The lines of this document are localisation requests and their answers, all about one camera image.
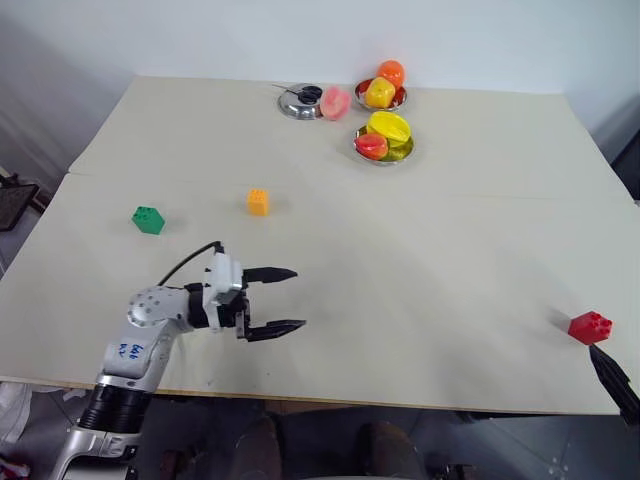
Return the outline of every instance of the yellow toy fruit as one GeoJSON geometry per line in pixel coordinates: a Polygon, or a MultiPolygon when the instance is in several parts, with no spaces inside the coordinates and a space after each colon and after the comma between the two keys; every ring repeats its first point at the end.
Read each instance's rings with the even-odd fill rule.
{"type": "Polygon", "coordinates": [[[399,147],[411,137],[411,127],[400,115],[391,112],[375,112],[367,122],[367,133],[379,133],[389,140],[389,146],[399,147]]]}
{"type": "Polygon", "coordinates": [[[376,77],[371,80],[364,94],[364,103],[372,108],[388,108],[395,94],[393,83],[386,78],[376,77]]]}

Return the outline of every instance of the orange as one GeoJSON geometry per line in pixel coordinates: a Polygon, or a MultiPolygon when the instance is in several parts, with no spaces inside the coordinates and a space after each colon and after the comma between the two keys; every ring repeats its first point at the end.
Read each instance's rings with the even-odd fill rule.
{"type": "Polygon", "coordinates": [[[376,77],[383,77],[393,83],[393,86],[400,88],[404,83],[404,67],[400,62],[387,60],[378,67],[376,77]]]}

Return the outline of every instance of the pink toy fruit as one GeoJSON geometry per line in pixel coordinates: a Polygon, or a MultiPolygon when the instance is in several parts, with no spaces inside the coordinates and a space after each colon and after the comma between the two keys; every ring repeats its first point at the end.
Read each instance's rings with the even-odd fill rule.
{"type": "Polygon", "coordinates": [[[387,139],[379,133],[366,133],[355,139],[356,150],[371,160],[380,160],[389,153],[387,139]]]}
{"type": "Polygon", "coordinates": [[[339,120],[351,107],[351,95],[338,87],[327,88],[320,98],[322,116],[329,120],[339,120]]]}

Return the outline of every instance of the green lego brick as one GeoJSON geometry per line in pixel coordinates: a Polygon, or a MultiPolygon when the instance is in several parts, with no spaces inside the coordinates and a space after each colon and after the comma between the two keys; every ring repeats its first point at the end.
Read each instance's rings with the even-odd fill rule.
{"type": "Polygon", "coordinates": [[[164,218],[153,207],[138,207],[131,220],[141,232],[153,235],[158,235],[164,227],[164,218]]]}

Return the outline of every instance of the toy fruit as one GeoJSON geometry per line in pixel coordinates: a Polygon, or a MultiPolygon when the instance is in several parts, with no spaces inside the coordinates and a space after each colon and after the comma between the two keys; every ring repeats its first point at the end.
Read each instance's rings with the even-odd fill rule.
{"type": "Polygon", "coordinates": [[[338,120],[344,117],[351,107],[351,95],[338,87],[330,87],[324,91],[320,98],[320,111],[322,116],[329,120],[338,120]]]}
{"type": "Polygon", "coordinates": [[[386,78],[394,87],[400,88],[404,83],[404,67],[400,62],[387,60],[380,64],[376,76],[386,78]]]}
{"type": "Polygon", "coordinates": [[[411,137],[411,127],[400,115],[391,112],[375,112],[367,122],[367,133],[379,133],[389,146],[399,147],[411,137]]]}
{"type": "Polygon", "coordinates": [[[355,139],[356,150],[371,160],[380,160],[389,153],[387,139],[377,133],[365,133],[355,139]]]}
{"type": "Polygon", "coordinates": [[[396,87],[386,78],[376,77],[364,94],[364,103],[373,108],[388,108],[396,94],[396,87]]]}

